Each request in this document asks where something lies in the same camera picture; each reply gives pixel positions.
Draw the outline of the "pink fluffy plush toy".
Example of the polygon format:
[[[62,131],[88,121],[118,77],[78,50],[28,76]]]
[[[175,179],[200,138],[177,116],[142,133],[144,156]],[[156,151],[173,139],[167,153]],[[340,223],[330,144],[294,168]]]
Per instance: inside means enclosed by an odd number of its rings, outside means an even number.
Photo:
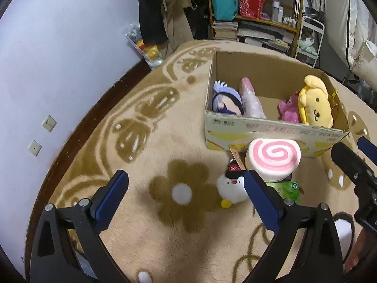
[[[296,92],[288,100],[279,102],[277,109],[280,120],[297,124],[302,122],[298,112],[298,94],[299,92]]]

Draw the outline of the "yellow dog plush toy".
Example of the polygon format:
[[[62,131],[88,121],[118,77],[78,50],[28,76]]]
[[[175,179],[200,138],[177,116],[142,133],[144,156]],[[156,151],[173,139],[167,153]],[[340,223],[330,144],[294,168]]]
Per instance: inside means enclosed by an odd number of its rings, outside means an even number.
[[[337,117],[339,105],[330,96],[325,83],[319,77],[307,75],[305,86],[298,94],[298,114],[305,125],[331,129]]]

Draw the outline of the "white penguin plush black hat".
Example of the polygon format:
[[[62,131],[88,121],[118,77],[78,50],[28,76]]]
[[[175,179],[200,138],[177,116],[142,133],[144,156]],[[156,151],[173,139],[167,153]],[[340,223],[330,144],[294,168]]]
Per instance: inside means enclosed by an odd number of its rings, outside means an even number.
[[[241,170],[235,159],[231,159],[225,173],[216,182],[223,209],[228,209],[234,204],[243,203],[249,199],[244,188],[244,176],[245,171]]]

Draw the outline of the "red patterned bag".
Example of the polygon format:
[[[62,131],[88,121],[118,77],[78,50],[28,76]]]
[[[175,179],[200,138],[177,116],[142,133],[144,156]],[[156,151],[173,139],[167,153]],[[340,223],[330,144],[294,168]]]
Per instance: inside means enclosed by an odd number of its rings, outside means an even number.
[[[239,0],[239,14],[248,19],[260,19],[266,0]]]

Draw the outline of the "upper white wall socket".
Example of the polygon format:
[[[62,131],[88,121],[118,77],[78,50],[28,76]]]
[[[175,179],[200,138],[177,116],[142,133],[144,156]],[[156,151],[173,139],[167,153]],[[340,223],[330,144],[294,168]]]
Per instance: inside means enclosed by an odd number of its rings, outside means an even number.
[[[48,132],[52,132],[54,127],[57,125],[57,121],[50,115],[48,115],[41,124],[44,129]]]

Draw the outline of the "lower white wall socket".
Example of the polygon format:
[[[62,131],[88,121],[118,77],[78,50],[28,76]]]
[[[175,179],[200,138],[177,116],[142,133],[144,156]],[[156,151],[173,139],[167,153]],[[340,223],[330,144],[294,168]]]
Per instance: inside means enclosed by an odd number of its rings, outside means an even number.
[[[28,147],[28,151],[35,157],[38,156],[41,150],[41,145],[37,141],[31,141]]]

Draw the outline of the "black hanging garment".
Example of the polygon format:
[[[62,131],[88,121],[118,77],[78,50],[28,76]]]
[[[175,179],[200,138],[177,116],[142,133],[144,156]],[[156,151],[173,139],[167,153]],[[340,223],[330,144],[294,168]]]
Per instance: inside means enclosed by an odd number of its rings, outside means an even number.
[[[161,45],[168,40],[161,7],[162,0],[139,0],[139,26],[144,43]]]

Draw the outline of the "wooden shelf unit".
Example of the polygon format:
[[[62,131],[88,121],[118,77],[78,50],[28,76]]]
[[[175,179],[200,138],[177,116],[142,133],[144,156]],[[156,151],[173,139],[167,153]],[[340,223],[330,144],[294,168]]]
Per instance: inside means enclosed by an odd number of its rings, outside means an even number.
[[[208,0],[208,5],[212,39],[296,54],[303,0]]]

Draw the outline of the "white reclining chair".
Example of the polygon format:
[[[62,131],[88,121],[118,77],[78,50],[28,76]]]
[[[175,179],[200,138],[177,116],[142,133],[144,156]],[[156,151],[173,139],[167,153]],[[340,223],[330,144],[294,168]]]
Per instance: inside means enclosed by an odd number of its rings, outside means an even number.
[[[363,0],[325,0],[325,22],[334,51],[376,89],[376,22]]]

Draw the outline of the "green tissue pack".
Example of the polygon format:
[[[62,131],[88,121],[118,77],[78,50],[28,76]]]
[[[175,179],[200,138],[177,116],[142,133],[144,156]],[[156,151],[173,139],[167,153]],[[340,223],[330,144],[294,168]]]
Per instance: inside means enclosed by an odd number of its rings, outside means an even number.
[[[297,181],[280,181],[267,183],[267,185],[274,188],[283,199],[292,199],[297,204],[300,200],[300,194],[303,193]]]

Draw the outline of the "beige hanging coat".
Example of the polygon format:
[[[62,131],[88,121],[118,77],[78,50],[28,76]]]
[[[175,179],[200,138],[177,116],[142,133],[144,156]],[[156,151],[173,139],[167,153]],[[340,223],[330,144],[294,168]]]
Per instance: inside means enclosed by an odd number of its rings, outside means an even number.
[[[158,47],[165,59],[180,45],[193,41],[194,38],[184,12],[183,0],[162,0],[161,11],[168,39]]]

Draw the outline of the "purple haired plush doll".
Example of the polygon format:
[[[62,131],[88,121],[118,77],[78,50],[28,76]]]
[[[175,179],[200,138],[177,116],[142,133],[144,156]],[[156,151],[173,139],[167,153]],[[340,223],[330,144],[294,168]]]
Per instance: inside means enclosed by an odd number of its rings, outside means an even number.
[[[243,103],[236,89],[229,87],[224,81],[216,80],[213,83],[212,111],[221,114],[242,116]]]

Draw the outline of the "pink swirl roll pillow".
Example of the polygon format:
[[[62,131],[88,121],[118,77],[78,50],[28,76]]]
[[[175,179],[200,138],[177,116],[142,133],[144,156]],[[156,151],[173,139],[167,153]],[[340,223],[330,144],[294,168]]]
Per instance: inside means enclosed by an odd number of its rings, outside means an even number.
[[[301,150],[290,139],[254,139],[245,155],[245,167],[255,170],[265,182],[278,182],[299,166]]]

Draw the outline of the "plastic bag of toys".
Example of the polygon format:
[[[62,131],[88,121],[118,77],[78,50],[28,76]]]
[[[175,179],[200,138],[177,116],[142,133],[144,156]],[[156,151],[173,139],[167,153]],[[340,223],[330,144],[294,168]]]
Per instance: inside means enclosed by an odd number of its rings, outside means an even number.
[[[144,43],[138,24],[131,23],[130,26],[126,28],[125,36],[152,70],[159,67],[164,62],[157,45]]]

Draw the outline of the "pink tissue pack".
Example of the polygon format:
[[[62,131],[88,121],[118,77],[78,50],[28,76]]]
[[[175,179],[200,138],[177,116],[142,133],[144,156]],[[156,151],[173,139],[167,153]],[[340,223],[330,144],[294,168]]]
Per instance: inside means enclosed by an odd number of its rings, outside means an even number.
[[[238,87],[238,92],[242,99],[243,117],[266,119],[263,107],[256,96],[254,88],[249,78],[241,79]]]

